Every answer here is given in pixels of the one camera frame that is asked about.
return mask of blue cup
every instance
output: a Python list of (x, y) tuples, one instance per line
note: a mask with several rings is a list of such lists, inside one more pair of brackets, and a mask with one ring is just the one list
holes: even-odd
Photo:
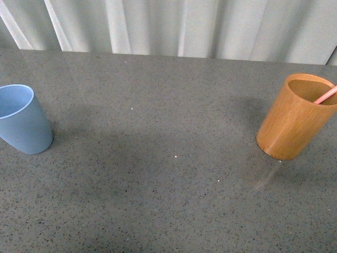
[(0, 137), (26, 154), (41, 153), (52, 144), (48, 119), (32, 88), (0, 87)]

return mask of curtain fold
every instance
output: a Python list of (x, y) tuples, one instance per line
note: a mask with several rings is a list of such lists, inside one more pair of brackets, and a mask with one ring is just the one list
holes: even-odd
[(0, 0), (0, 47), (337, 65), (336, 0)]

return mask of pink straw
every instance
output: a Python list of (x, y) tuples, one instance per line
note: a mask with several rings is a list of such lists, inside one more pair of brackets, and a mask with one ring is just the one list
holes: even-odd
[(332, 88), (331, 90), (329, 90), (328, 92), (326, 92), (323, 96), (321, 96), (319, 99), (317, 99), (314, 102), (314, 104), (320, 104), (320, 103), (322, 103), (324, 100), (328, 99), (329, 97), (331, 97), (336, 92), (337, 92), (337, 86), (335, 86), (334, 88)]

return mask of orange cup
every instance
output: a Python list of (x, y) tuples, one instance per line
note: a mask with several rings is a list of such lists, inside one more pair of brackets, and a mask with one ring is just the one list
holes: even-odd
[(295, 158), (337, 111), (337, 94), (313, 103), (334, 86), (311, 74), (288, 76), (257, 133), (260, 148), (279, 160)]

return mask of gray countertop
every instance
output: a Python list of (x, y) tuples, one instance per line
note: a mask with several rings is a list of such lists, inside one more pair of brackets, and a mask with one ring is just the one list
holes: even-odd
[(54, 135), (0, 140), (2, 252), (336, 252), (337, 117), (292, 161), (255, 136), (284, 79), (337, 67), (0, 50)]

